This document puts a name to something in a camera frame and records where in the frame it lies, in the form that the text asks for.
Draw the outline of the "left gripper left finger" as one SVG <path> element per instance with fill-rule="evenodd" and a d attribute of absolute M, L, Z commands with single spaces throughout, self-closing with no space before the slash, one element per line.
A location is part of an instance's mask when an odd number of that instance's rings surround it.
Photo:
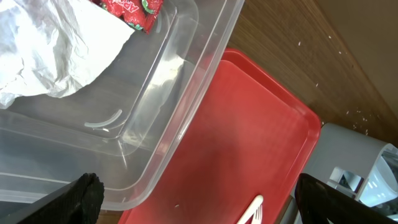
<path fill-rule="evenodd" d="M 104 200 L 104 183 L 95 173 L 1 218 L 3 224 L 95 224 Z"/>

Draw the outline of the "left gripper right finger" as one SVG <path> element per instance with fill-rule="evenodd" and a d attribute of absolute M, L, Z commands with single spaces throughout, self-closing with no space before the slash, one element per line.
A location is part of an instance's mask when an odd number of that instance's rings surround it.
<path fill-rule="evenodd" d="M 395 224 L 311 175 L 301 173 L 295 201 L 303 224 Z"/>

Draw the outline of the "white napkin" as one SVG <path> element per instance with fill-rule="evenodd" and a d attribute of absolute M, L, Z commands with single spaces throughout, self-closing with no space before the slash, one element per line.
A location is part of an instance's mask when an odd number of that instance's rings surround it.
<path fill-rule="evenodd" d="M 133 29 L 89 0 L 1 1 L 1 108 L 92 83 Z"/>

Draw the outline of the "red snack wrapper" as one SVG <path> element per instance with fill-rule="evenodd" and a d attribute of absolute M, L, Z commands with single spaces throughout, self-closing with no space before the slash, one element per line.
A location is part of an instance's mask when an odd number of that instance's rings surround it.
<path fill-rule="evenodd" d="M 108 11 L 127 25 L 150 32 L 157 20 L 163 0 L 90 0 L 92 3 Z"/>

